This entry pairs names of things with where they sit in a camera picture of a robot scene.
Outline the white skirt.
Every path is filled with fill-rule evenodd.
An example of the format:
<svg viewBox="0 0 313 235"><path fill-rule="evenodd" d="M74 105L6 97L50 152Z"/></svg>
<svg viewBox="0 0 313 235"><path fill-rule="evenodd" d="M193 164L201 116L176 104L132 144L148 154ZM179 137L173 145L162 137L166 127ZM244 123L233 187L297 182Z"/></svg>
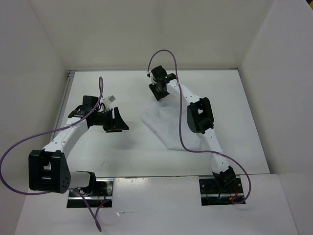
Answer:
<svg viewBox="0 0 313 235"><path fill-rule="evenodd" d="M179 99L170 96L156 101L151 98L141 115L142 122L160 139L167 149L183 151L179 138ZM187 108L182 107L181 133L185 146L190 150L209 149L204 138L193 133L187 124Z"/></svg>

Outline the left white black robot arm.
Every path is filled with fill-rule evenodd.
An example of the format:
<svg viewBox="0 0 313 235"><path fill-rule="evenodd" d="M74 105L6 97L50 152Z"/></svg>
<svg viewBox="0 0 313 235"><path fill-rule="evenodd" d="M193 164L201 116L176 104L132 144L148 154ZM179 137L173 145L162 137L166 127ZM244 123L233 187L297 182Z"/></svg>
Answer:
<svg viewBox="0 0 313 235"><path fill-rule="evenodd" d="M95 96L85 95L82 105L73 110L65 129L40 150L32 150L28 157L29 188L34 191L65 193L79 188L85 195L97 191L95 173L70 171L67 158L78 140L92 126L101 126L107 133L128 130L118 107L111 108L113 95L101 101Z"/></svg>

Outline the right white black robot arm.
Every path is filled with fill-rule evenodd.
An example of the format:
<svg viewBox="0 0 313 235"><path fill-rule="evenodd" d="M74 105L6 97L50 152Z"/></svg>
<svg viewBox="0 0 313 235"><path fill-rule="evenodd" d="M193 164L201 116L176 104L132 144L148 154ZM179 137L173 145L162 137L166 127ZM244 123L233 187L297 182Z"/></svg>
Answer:
<svg viewBox="0 0 313 235"><path fill-rule="evenodd" d="M192 133L204 142L205 148L212 154L211 167L215 189L226 192L235 181L236 175L229 161L224 157L214 130L214 117L210 100L191 92L177 81L177 76L168 74L162 66L157 66L147 73L151 79L150 90L159 101L168 95L182 98L182 107L186 109L187 125Z"/></svg>

